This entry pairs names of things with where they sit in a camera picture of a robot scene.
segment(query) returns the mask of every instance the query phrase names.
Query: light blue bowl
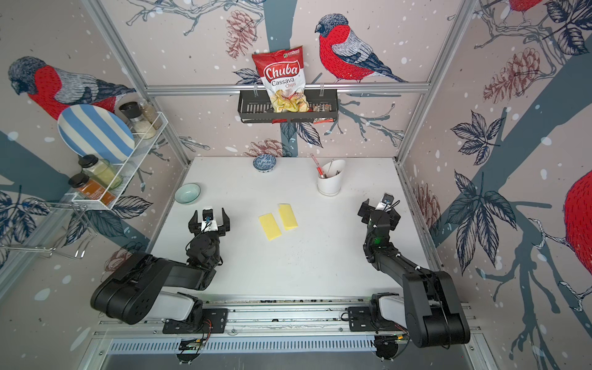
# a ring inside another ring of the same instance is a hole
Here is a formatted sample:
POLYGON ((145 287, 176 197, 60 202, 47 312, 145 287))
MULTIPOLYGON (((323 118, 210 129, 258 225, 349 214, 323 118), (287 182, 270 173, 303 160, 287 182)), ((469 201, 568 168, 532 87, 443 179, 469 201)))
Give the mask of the light blue bowl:
POLYGON ((197 199, 201 188, 197 184, 185 184, 175 192, 175 200, 181 204, 191 203, 197 199))

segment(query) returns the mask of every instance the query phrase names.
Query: glass jar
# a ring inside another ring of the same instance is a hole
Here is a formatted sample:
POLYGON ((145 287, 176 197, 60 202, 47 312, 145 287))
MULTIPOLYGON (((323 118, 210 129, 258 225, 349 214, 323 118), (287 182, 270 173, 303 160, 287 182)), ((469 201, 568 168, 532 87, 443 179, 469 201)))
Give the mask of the glass jar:
POLYGON ((119 110, 130 120, 134 131, 138 134, 142 134, 142 140, 151 139, 156 135, 156 130, 143 115, 140 110, 140 106, 135 101, 122 104, 119 110))
POLYGON ((100 199, 104 205, 109 205, 115 200, 115 195, 108 192, 101 184, 83 172, 72 176, 68 180, 68 185, 86 195, 89 199, 100 199))
POLYGON ((90 154, 78 159, 78 164, 82 167, 82 172, 89 175, 91 179, 97 181, 99 184, 104 187, 108 187, 111 184, 109 190, 118 188, 123 182, 121 176, 116 175, 116 168, 106 159, 98 159, 96 156, 90 154))
POLYGON ((148 122, 154 124, 152 127, 158 130, 160 126, 162 126, 162 122, 157 120, 158 112, 156 109, 152 106, 152 104, 148 103, 146 99, 141 99, 138 104, 140 105, 140 111, 142 112, 142 115, 148 120, 148 122))

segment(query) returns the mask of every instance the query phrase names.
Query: chip bag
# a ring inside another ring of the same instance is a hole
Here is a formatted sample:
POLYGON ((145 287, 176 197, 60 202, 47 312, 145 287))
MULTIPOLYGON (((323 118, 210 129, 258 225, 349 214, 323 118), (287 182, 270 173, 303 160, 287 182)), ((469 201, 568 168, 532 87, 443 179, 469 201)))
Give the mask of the chip bag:
POLYGON ((253 61, 275 112, 308 112, 304 96, 302 46, 275 53, 253 54, 253 61))

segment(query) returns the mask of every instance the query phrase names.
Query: white tabletop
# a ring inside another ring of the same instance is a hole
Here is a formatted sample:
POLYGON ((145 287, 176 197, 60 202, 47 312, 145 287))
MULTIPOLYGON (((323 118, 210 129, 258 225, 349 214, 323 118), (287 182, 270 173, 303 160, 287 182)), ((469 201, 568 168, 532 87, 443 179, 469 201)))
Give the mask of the white tabletop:
MULTIPOLYGON (((230 217, 230 231, 220 237, 222 266, 202 299, 329 299, 369 297, 402 288, 376 271, 362 250, 366 225, 358 216, 370 198, 376 206, 383 193, 401 200, 401 215, 391 241, 402 254, 427 267, 409 206, 391 158, 346 158, 343 186, 335 197, 316 188, 317 171, 310 158, 278 158, 275 169, 259 173, 252 158, 196 157, 184 184, 201 187, 190 205, 175 203, 152 254, 185 262, 185 245, 193 238, 187 224, 195 210, 213 208, 222 223, 221 208, 230 217), (286 231, 278 204, 291 204, 299 227, 286 231), (272 213, 282 236, 267 240, 259 216, 272 213)), ((319 160, 321 165, 327 159, 319 160)))

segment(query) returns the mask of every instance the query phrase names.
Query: blue bowl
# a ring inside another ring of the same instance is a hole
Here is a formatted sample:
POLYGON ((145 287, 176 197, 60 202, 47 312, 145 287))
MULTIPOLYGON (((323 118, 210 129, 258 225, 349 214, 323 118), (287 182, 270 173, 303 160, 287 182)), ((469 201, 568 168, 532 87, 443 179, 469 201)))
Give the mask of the blue bowl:
POLYGON ((181 204, 191 203, 197 199, 201 188, 197 184, 185 184, 175 192, 175 200, 181 204))
POLYGON ((259 172, 269 172, 274 169, 276 159, 271 154, 262 154, 253 159, 253 167, 259 172))

